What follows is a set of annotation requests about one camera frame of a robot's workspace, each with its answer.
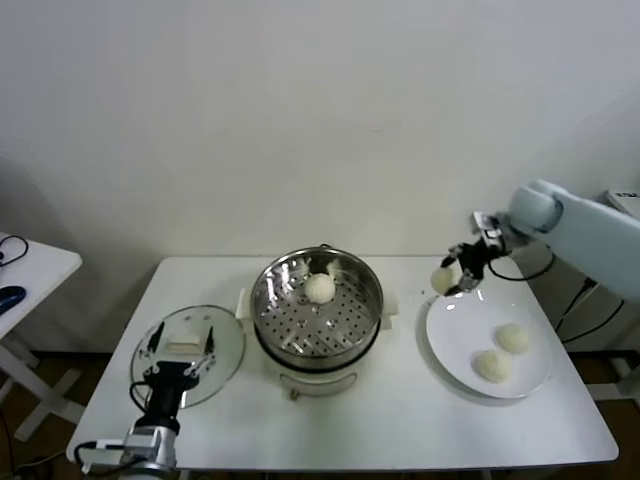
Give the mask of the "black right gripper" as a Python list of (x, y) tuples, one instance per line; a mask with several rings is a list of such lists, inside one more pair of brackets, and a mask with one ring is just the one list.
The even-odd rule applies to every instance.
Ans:
[(450, 285), (443, 295), (452, 297), (474, 291), (484, 278), (485, 268), (496, 258), (496, 246), (488, 245), (483, 239), (475, 243), (458, 243), (450, 247), (448, 254), (440, 263), (441, 268), (448, 268), (457, 259), (462, 272), (453, 272)]

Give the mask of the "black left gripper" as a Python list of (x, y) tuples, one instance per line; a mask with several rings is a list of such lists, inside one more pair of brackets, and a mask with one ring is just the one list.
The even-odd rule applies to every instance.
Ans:
[(201, 358), (188, 362), (159, 361), (165, 323), (152, 327), (141, 341), (141, 371), (151, 395), (143, 414), (144, 426), (179, 426), (177, 414), (183, 394), (197, 386), (197, 377), (215, 364), (214, 329), (209, 328)]

